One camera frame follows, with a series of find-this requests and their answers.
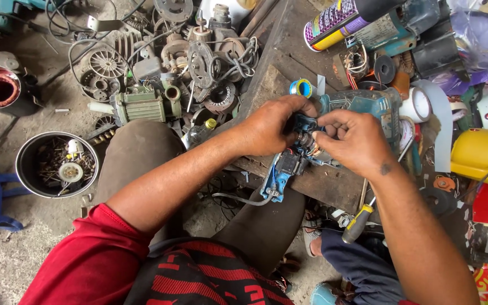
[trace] leg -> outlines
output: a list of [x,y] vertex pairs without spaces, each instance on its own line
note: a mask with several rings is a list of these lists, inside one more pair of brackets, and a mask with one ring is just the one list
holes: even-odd
[[[250,200],[263,197],[255,190]],[[291,245],[304,215],[304,195],[286,188],[283,202],[245,205],[213,239],[241,250],[251,265],[268,276]]]
[[[178,136],[163,123],[139,119],[119,128],[107,148],[95,202],[106,202],[131,181],[184,151]],[[154,239],[164,240],[166,234],[164,226]]]
[[356,287],[355,304],[396,305],[406,299],[395,268],[359,244],[346,244],[341,233],[322,231],[321,254]]

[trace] blue pants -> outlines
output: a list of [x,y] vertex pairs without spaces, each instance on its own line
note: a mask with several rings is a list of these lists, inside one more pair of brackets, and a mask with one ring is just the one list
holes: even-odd
[[406,299],[395,268],[362,245],[346,244],[340,232],[322,231],[321,253],[356,287],[356,305],[397,304]]

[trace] tattoo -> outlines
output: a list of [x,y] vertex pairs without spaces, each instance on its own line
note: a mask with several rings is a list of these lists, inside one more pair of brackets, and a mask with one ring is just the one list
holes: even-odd
[[382,176],[385,176],[391,172],[391,166],[387,163],[383,163],[380,167],[380,173]]

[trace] screwdriver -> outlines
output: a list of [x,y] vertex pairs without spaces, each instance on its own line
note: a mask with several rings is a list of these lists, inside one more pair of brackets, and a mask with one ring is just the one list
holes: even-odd
[[[413,142],[414,136],[411,137],[410,142],[406,145],[404,150],[402,151],[402,154],[398,157],[398,161],[402,160],[402,157],[408,150],[408,148],[411,145],[411,142]],[[370,214],[374,211],[374,208],[372,205],[376,202],[376,196],[372,198],[369,204],[364,204],[363,208],[359,211],[359,213],[355,216],[355,218],[351,219],[349,222],[348,226],[346,226],[346,229],[344,230],[344,233],[342,234],[342,240],[346,244],[352,244],[359,236],[361,236],[361,233],[364,230],[364,227],[367,225],[368,218],[370,217]]]

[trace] yellow container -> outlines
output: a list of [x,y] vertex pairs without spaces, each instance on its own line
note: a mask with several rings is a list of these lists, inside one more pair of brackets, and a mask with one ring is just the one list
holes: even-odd
[[471,128],[463,132],[451,150],[451,171],[481,180],[488,173],[488,129]]

